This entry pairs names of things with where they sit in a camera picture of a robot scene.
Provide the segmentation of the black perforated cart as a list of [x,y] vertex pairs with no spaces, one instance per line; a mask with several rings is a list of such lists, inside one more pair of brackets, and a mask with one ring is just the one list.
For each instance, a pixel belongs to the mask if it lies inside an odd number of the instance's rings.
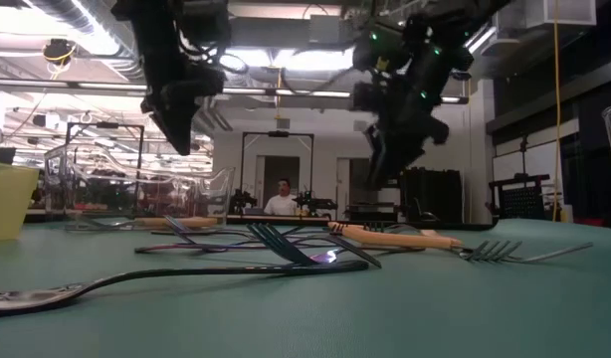
[[488,209],[493,218],[543,220],[542,182],[549,179],[548,174],[517,174],[512,179],[490,182],[492,199]]

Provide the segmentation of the green table mat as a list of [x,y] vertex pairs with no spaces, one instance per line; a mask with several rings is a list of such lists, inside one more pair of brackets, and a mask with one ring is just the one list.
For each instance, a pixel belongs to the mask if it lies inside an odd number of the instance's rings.
[[507,220],[469,246],[538,265],[385,255],[379,268],[141,279],[0,317],[0,358],[611,358],[611,230]]

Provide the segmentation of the black equipment box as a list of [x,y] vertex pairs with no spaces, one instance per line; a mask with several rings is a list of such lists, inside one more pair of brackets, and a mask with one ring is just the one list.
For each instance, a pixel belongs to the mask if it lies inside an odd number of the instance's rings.
[[463,223],[463,188],[457,170],[412,167],[399,180],[400,205],[409,222]]

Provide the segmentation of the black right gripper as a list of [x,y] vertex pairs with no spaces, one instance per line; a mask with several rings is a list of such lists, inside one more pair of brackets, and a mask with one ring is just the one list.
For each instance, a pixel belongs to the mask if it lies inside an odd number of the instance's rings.
[[[449,126],[432,112],[453,73],[466,72],[473,56],[465,43],[475,33],[474,22],[457,15],[417,14],[403,27],[371,20],[355,41],[352,66],[368,72],[371,81],[359,82],[351,92],[353,111],[372,112],[376,125],[365,131],[372,154],[366,184],[380,189],[400,171],[398,139],[404,134],[432,138],[442,144]],[[388,61],[385,71],[378,59]]]

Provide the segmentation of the iridescent rainbow metal fork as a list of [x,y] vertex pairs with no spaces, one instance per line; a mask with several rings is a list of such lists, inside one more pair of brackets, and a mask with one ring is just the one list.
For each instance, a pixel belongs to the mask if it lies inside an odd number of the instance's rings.
[[[349,242],[335,236],[328,236],[325,240],[334,245],[334,249],[325,253],[309,257],[304,254],[296,244],[287,239],[283,234],[277,231],[274,227],[268,224],[248,224],[247,229],[250,233],[260,241],[264,246],[272,252],[282,257],[283,259],[299,266],[328,266],[328,267],[344,267],[349,268],[352,265],[361,267],[363,264],[372,264],[381,269],[381,262],[368,254],[363,249],[356,247]],[[357,257],[359,261],[339,262],[338,253],[350,252]]]
[[[286,226],[288,229],[282,232],[282,235],[299,249],[331,247],[327,236],[329,231],[324,227],[329,222],[329,217],[230,216],[230,219],[236,225],[270,224],[280,227]],[[172,250],[192,250],[204,254],[217,254],[228,251],[260,251],[267,249],[248,229],[217,227],[191,229],[189,226],[182,224],[179,219],[168,217],[168,220],[169,231],[153,231],[152,234],[175,236],[179,239],[178,243],[138,247],[133,251],[136,254],[151,254]],[[195,240],[195,237],[214,238],[220,236],[242,237],[243,241],[210,244]]]

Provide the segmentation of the black storage cabinet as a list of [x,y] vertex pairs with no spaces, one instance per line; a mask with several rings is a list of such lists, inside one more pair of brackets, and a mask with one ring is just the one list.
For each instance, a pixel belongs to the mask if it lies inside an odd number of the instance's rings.
[[386,187],[369,189],[366,178],[369,160],[349,160],[349,193],[346,217],[350,221],[397,222],[399,212],[399,189]]

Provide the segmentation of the grey ceiling ventilation unit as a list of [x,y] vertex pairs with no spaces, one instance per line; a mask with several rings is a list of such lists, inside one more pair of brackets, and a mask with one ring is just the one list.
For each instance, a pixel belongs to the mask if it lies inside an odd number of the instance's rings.
[[316,50],[345,48],[339,17],[311,15],[309,17],[309,40],[307,47]]

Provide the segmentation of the yellow plastic bin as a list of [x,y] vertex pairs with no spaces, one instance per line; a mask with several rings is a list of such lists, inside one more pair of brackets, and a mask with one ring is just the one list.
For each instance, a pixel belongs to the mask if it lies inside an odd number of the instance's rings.
[[18,238],[38,176],[38,169],[0,163],[0,241]]

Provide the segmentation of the person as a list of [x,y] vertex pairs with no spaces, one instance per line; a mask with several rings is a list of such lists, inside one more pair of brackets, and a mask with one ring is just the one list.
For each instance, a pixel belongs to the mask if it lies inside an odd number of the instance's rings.
[[278,194],[273,196],[264,208],[264,213],[271,216],[294,216],[298,203],[291,193],[291,183],[287,178],[278,181]]

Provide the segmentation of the long ceiling tube light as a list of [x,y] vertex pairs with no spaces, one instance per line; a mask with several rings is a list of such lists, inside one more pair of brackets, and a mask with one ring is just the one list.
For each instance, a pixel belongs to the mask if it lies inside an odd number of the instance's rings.
[[222,94],[229,95],[250,95],[250,96],[300,96],[300,97],[321,97],[321,98],[350,98],[349,91],[334,90],[289,90],[276,88],[223,88]]

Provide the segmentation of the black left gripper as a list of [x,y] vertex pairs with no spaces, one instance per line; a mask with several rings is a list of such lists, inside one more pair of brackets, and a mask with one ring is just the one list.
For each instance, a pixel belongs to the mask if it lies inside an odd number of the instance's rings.
[[195,97],[224,87],[219,59],[231,40],[228,0],[116,0],[111,14],[132,27],[146,80],[141,112],[188,155]]

